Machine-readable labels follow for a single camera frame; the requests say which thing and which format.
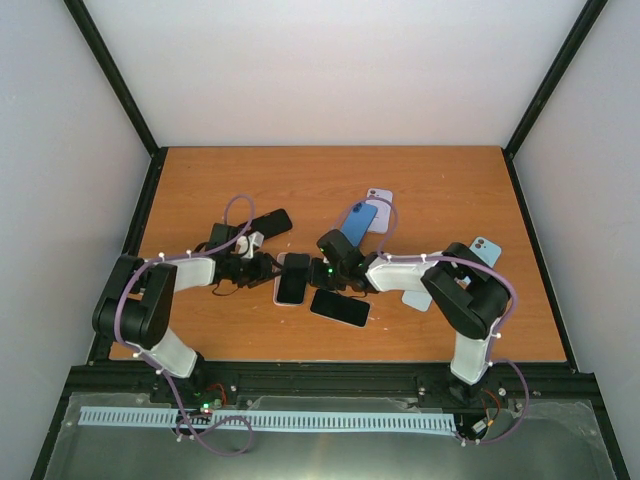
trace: orange wooden board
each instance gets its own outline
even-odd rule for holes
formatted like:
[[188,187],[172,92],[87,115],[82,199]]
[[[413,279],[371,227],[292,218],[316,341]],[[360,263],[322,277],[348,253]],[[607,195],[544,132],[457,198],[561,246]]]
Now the orange wooden board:
[[[430,253],[477,236],[503,249],[496,269],[521,303],[496,342],[494,356],[564,361],[559,335],[499,147],[224,147],[171,148],[140,255],[182,253],[209,237],[227,201],[250,194],[261,215],[285,208],[293,229],[262,250],[320,256],[316,241],[339,213],[370,187],[394,193],[400,223],[385,250]],[[247,219],[239,201],[230,222]],[[362,250],[381,235],[368,234]],[[220,291],[229,291],[223,285]],[[273,283],[216,297],[212,288],[174,296],[171,328],[210,360],[447,361],[454,331],[435,305],[428,312],[401,302],[402,292],[371,295],[369,321],[355,328],[300,307],[273,304]],[[130,357],[114,346],[111,358]]]

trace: phone screen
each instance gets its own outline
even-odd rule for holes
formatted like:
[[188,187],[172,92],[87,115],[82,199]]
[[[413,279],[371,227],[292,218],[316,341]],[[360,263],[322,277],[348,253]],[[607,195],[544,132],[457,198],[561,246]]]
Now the phone screen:
[[282,264],[276,303],[302,305],[307,289],[307,273],[311,257],[304,253],[287,253]]
[[364,327],[367,324],[370,307],[367,302],[355,298],[344,297],[327,290],[316,290],[311,302],[311,313],[355,327]]

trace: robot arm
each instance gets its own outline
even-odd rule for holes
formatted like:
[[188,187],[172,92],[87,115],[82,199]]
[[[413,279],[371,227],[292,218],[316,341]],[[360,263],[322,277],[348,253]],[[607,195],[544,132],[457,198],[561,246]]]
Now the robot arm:
[[[455,263],[455,259],[460,259],[486,266],[468,247],[452,243],[444,252],[429,256],[380,258],[373,253],[364,257],[338,230],[325,234],[318,246],[340,273],[339,281],[357,291],[429,293],[456,331],[451,373],[467,385],[475,385],[482,379],[489,366],[493,327],[510,297],[506,288],[489,274]],[[460,284],[463,279],[468,283],[466,288]]]
[[[229,235],[228,226],[218,225],[216,232]],[[207,286],[229,279],[249,288],[260,285],[278,273],[280,267],[271,255],[255,252],[262,244],[262,234],[256,232],[240,237],[242,253],[225,251],[212,257],[199,256],[166,260],[148,268],[131,293],[139,298],[127,298],[121,314],[120,333],[125,342],[171,376],[188,378],[199,355],[185,345],[169,328],[173,294],[192,287]],[[115,340],[115,312],[125,286],[133,274],[145,263],[142,258],[122,255],[116,261],[111,276],[93,313],[94,330]]]

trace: wire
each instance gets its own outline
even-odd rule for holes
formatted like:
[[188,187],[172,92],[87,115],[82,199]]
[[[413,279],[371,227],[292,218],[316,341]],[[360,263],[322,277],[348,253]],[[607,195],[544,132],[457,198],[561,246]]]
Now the wire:
[[496,402],[496,406],[498,407],[498,411],[496,412],[496,415],[493,417],[493,420],[495,420],[496,417],[498,416],[498,414],[500,413],[500,401],[498,400],[498,397],[496,397],[496,395],[493,392],[487,390],[486,388],[483,388],[482,391],[484,393],[486,393],[487,395],[489,395],[491,398],[493,398],[493,401]]
[[218,290],[218,288],[220,288],[220,283],[217,283],[216,287],[213,290],[211,290],[211,293],[213,293],[216,297],[228,297],[229,295],[233,295],[238,290],[240,290],[240,287],[236,287],[234,291],[229,293],[216,293],[216,290]]
[[[529,385],[527,384],[527,381],[525,380],[524,375],[522,374],[518,366],[508,358],[501,358],[499,360],[496,360],[495,363],[509,364],[511,368],[513,368],[513,370],[516,372],[516,375],[518,375],[518,378],[520,379],[520,383],[522,384],[522,388],[524,389],[524,407],[522,408],[522,412],[520,412],[520,416],[516,419],[515,423],[509,430],[507,430],[501,435],[498,435],[495,438],[492,438],[489,440],[476,441],[477,445],[491,445],[493,443],[498,443],[501,440],[504,440],[505,438],[510,437],[516,432],[516,430],[518,430],[518,428],[520,428],[520,426],[522,425],[522,421],[524,420],[524,417],[527,415],[527,412],[529,411]],[[454,436],[458,440],[460,440],[463,443],[463,445],[466,444],[466,439],[460,436],[458,432],[454,432]]]
[[491,416],[489,415],[489,410],[487,410],[487,403],[484,401],[484,398],[480,399],[482,401],[482,410],[484,410],[484,416],[487,417],[487,421],[491,421]]
[[364,295],[345,295],[344,293],[342,293],[340,290],[338,290],[337,288],[333,290],[334,293],[337,293],[338,295],[340,295],[341,297],[345,297],[345,298],[365,298],[367,296],[367,292],[364,292]]
[[[231,206],[239,199],[245,199],[247,200],[247,202],[249,202],[249,219],[247,220],[247,223],[244,225],[244,227],[242,227],[240,229],[240,231],[238,232],[238,234],[233,237],[231,240],[229,240],[226,243],[223,243],[222,245],[219,245],[215,248],[212,248],[211,250],[207,250],[205,252],[202,253],[190,253],[190,254],[182,254],[182,255],[175,255],[172,257],[167,257],[165,258],[163,255],[159,255],[156,258],[152,258],[149,260],[146,260],[146,262],[138,269],[134,272],[134,274],[131,276],[131,278],[129,279],[129,282],[127,283],[127,285],[124,287],[124,290],[122,291],[122,295],[120,296],[120,300],[118,301],[118,305],[116,307],[116,312],[114,315],[114,321],[113,321],[113,333],[115,336],[116,341],[125,346],[126,348],[129,348],[131,350],[134,350],[138,353],[141,353],[142,358],[149,364],[151,365],[153,368],[157,369],[157,365],[154,362],[154,360],[147,354],[143,353],[142,350],[140,349],[140,347],[138,347],[137,345],[134,344],[130,344],[124,341],[124,339],[122,338],[122,332],[121,332],[121,322],[122,322],[122,311],[124,310],[124,305],[127,301],[127,298],[129,297],[129,294],[131,293],[131,290],[133,289],[134,285],[136,284],[136,282],[138,281],[138,279],[140,278],[140,276],[151,266],[155,265],[156,263],[159,262],[164,262],[164,261],[172,261],[172,260],[181,260],[184,258],[198,258],[198,257],[207,257],[211,254],[214,254],[216,252],[219,252],[220,250],[223,250],[225,248],[227,248],[230,245],[233,245],[241,236],[243,236],[248,230],[249,228],[251,228],[251,222],[253,221],[253,219],[255,218],[255,214],[256,214],[256,208],[255,208],[255,204],[253,203],[253,199],[249,196],[246,195],[244,193],[238,194],[236,196],[234,196],[231,200],[229,200],[229,203],[227,203],[225,210],[224,210],[224,219],[225,219],[225,223],[227,220],[227,215],[229,212],[229,209],[231,208]],[[187,428],[189,429],[189,431],[191,432],[191,434],[193,435],[194,439],[198,441],[198,443],[200,445],[202,445],[205,449],[207,449],[208,451],[210,451],[211,453],[214,453],[216,455],[220,455],[223,457],[235,457],[237,455],[240,455],[244,452],[246,452],[252,445],[253,443],[253,429],[251,428],[251,424],[249,423],[249,421],[242,416],[239,415],[232,415],[229,417],[226,417],[222,420],[220,420],[219,422],[216,422],[215,424],[213,424],[212,426],[210,426],[209,428],[207,428],[204,432],[196,432],[193,428],[193,425],[191,424],[191,422],[188,419],[188,415],[184,409],[184,405],[182,403],[182,399],[180,398],[180,393],[178,392],[178,388],[175,385],[175,382],[173,381],[173,378],[171,377],[171,375],[169,375],[169,373],[160,368],[160,370],[162,371],[162,374],[164,375],[164,377],[167,380],[167,383],[169,384],[169,387],[171,388],[171,391],[173,392],[173,395],[175,397],[176,400],[176,404],[178,405],[178,409],[180,410],[180,413],[183,417],[183,419],[185,419],[185,424],[187,425]],[[240,450],[238,450],[237,452],[223,452],[220,450],[217,450],[213,447],[210,447],[209,445],[207,445],[206,443],[204,443],[204,441],[202,440],[202,438],[200,438],[202,435],[206,435],[207,433],[213,431],[214,429],[216,429],[218,426],[233,421],[233,420],[238,420],[242,423],[244,423],[247,426],[247,430],[249,431],[249,440],[247,441],[247,444]]]
[[284,265],[282,265],[275,258],[273,258],[273,256],[271,256],[271,254],[266,253],[265,255],[267,255],[269,257],[269,261],[271,262],[271,265],[274,265],[274,266],[276,266],[276,267],[278,267],[280,269],[280,272],[278,272],[278,275],[282,275],[282,270],[284,270]]
[[[191,415],[189,417],[189,420],[195,420],[196,418],[211,418],[211,413],[199,413],[197,415]],[[175,429],[175,434],[176,436],[180,436],[180,429],[182,428],[182,425],[184,424],[184,418],[181,418],[180,421],[176,422],[176,429]]]
[[200,250],[202,250],[205,247],[206,244],[207,244],[207,242],[199,243],[198,246],[193,249],[193,251],[196,252],[196,253],[199,253]]
[[[176,384],[173,381],[173,377],[169,375],[169,373],[166,370],[163,371],[162,374],[164,375],[164,378],[167,380],[167,383],[169,384],[169,388],[171,388],[173,395],[176,397],[178,410],[180,411],[180,415],[182,415],[182,420],[180,424],[184,423],[187,426],[187,428],[191,432],[191,435],[193,435],[194,440],[196,440],[200,445],[202,445],[203,448],[210,451],[211,453],[220,455],[221,457],[237,457],[238,455],[242,455],[244,452],[249,450],[251,445],[253,445],[254,433],[253,433],[253,428],[251,428],[251,423],[249,423],[249,420],[247,420],[246,417],[242,417],[240,415],[230,415],[228,417],[225,417],[217,421],[216,423],[211,425],[209,428],[207,428],[203,432],[200,432],[200,433],[196,432],[196,430],[193,428],[193,424],[191,423],[191,420],[189,419],[189,415],[187,414],[184,408],[184,404],[182,403],[182,399],[180,398],[180,393],[178,392],[178,387],[176,387]],[[213,448],[207,445],[206,443],[204,443],[204,440],[202,440],[202,437],[204,435],[207,435],[208,433],[212,432],[213,430],[218,428],[220,425],[223,425],[225,423],[229,423],[232,421],[239,421],[244,423],[247,426],[247,431],[249,432],[249,439],[247,440],[247,443],[245,444],[244,447],[242,447],[240,450],[237,450],[235,452],[223,452],[221,450]]]
[[224,407],[227,404],[227,392],[224,391],[224,387],[221,383],[214,383],[213,385],[209,385],[207,387],[207,391],[210,392],[212,390],[215,390],[216,388],[220,389],[220,392],[222,393],[222,406]]
[[247,248],[244,249],[244,252],[236,253],[235,255],[238,255],[239,257],[244,257],[249,252],[249,250],[251,249],[251,246],[249,246],[248,242],[249,242],[249,240],[247,239]]

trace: light blue smartphone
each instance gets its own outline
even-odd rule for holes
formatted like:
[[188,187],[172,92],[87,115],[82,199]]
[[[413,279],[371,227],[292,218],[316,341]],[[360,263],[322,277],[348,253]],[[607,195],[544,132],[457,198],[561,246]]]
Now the light blue smartphone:
[[340,231],[354,247],[360,245],[365,233],[378,213],[378,207],[368,203],[358,203],[345,219]]

